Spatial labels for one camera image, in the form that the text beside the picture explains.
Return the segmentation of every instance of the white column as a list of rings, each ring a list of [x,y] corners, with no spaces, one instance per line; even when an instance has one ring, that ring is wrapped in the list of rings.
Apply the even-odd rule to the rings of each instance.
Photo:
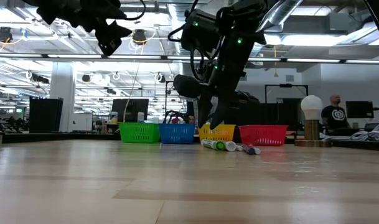
[[[69,62],[54,62],[50,98],[63,98],[59,131],[72,132],[75,107],[76,71]]]

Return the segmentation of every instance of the red basket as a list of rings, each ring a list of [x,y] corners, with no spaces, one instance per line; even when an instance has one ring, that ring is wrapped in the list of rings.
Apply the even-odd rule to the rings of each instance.
[[[282,146],[287,129],[287,126],[281,125],[246,125],[239,127],[242,143],[255,146]]]

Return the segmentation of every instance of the yellow basket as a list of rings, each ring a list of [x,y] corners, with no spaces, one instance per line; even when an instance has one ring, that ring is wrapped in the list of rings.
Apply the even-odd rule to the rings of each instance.
[[[214,130],[210,130],[210,125],[205,124],[199,129],[199,138],[200,140],[232,141],[234,130],[234,124],[220,124]]]

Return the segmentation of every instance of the monitor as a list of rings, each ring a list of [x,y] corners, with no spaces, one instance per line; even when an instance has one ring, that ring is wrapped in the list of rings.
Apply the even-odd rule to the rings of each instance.
[[[374,118],[373,103],[371,101],[347,101],[348,118]]]
[[[123,122],[124,109],[128,99],[113,100],[112,112],[118,113],[118,122]],[[138,122],[138,112],[144,113],[144,120],[147,120],[147,108],[149,99],[130,99],[126,110],[126,122]]]

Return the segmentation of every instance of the wall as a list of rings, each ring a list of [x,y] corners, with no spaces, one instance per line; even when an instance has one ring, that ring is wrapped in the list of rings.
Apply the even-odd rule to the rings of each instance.
[[[330,105],[331,95],[339,94],[344,109],[346,101],[372,101],[374,107],[379,107],[379,65],[316,65],[302,73],[302,80],[324,106]],[[360,127],[379,123],[379,111],[375,119],[349,119],[349,123],[359,123]]]
[[[247,70],[247,81],[240,81],[236,90],[246,91],[265,102],[264,86],[266,84],[285,84],[286,75],[294,75],[293,85],[302,85],[302,74],[297,73],[295,68],[279,68],[279,77],[274,77],[275,69],[249,69]],[[304,94],[297,88],[268,87],[268,103],[275,103],[277,98],[304,98]]]

